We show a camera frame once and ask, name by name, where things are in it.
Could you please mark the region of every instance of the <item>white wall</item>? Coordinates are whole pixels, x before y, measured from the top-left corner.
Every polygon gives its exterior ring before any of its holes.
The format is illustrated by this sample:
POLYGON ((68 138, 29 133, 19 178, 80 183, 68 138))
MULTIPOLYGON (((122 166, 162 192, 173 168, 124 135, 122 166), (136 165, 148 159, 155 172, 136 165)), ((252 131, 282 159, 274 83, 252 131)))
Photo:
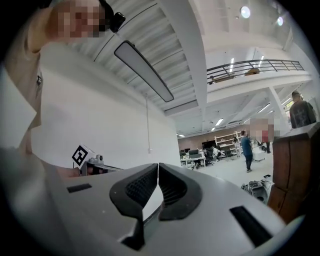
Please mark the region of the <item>white wall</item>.
POLYGON ((259 47, 258 50, 262 53, 262 55, 264 55, 264 59, 295 61, 290 53, 282 49, 259 47))
POLYGON ((232 58, 234 58, 234 62, 253 60, 253 58, 257 57, 255 52, 255 47, 235 47, 232 49, 226 48, 225 50, 221 48, 217 51, 206 52, 206 68, 211 69, 229 64, 232 58))
MULTIPOLYGON (((42 126, 32 130, 32 148, 44 161, 73 167, 80 143, 122 169, 164 162, 180 166, 174 121, 151 102, 148 152, 144 97, 91 59, 62 44, 41 52, 44 78, 42 126)), ((162 202, 159 188, 146 205, 147 218, 162 202)))

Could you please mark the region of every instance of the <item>man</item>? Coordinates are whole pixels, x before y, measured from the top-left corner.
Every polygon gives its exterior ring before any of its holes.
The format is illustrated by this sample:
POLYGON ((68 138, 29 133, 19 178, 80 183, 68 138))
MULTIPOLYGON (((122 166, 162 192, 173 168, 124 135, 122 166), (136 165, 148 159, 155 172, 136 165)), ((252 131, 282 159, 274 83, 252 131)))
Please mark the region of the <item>man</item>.
POLYGON ((290 108, 291 126, 293 129, 307 126, 315 123, 316 115, 314 108, 309 102, 302 99, 299 92, 296 90, 292 92, 292 99, 294 101, 290 108))
POLYGON ((267 130, 263 130, 262 131, 262 144, 265 143, 266 144, 266 152, 268 154, 271 153, 270 151, 270 141, 269 141, 269 136, 268 136, 268 131, 267 130))
MULTIPOLYGON (((114 13, 99 0, 65 0, 54 7, 37 11, 17 34, 4 60, 4 69, 36 111, 20 144, 25 156, 32 155, 31 129, 41 125, 41 97, 43 77, 40 71, 40 50, 50 42, 72 42, 77 38, 96 36, 102 27, 110 25, 114 13)), ((56 167, 63 177, 79 176, 77 168, 56 167)))
POLYGON ((245 130, 241 131, 241 146, 242 146, 242 151, 243 151, 243 155, 245 157, 245 163, 246 163, 246 172, 249 173, 251 172, 251 163, 253 160, 253 153, 252 153, 252 142, 251 140, 248 138, 248 134, 245 130))

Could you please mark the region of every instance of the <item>white ceiling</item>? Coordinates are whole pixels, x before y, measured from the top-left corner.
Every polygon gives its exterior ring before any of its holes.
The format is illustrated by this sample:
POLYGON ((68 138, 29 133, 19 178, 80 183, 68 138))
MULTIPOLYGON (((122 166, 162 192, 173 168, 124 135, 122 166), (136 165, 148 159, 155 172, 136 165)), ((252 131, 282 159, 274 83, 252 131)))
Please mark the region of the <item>white ceiling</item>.
POLYGON ((284 11, 272 0, 189 0, 206 52, 234 46, 278 47, 285 45, 290 27, 284 11), (250 8, 250 18, 240 8, 250 8), (276 21, 283 15, 284 24, 276 21))
POLYGON ((147 94, 164 111, 195 100, 194 81, 185 52, 160 5, 154 0, 107 2, 114 12, 121 12, 126 17, 118 35, 106 32, 104 37, 69 46, 104 66, 141 94, 147 94), (141 77, 114 55, 123 40, 132 42, 150 62, 172 92, 173 101, 164 102, 141 77))

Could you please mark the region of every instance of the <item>ceiling beam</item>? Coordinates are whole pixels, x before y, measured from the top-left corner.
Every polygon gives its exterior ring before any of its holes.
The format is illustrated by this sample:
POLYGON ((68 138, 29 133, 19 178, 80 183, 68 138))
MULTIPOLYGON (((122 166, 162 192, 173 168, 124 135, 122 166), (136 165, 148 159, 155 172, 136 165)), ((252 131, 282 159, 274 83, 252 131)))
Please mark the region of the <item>ceiling beam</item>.
POLYGON ((169 19, 183 48, 192 76, 196 101, 204 118, 207 105, 207 64, 195 13, 190 3, 185 0, 158 0, 157 2, 169 19))

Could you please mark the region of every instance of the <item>gray t-shirt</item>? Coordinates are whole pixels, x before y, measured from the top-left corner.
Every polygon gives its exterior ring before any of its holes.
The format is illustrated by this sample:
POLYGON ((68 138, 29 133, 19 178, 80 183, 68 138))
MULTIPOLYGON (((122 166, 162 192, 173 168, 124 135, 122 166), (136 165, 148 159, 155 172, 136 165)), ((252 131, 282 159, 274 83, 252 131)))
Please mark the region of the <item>gray t-shirt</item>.
POLYGON ((300 128, 316 122, 313 107, 304 100, 297 101, 291 106, 290 119, 292 128, 300 128))

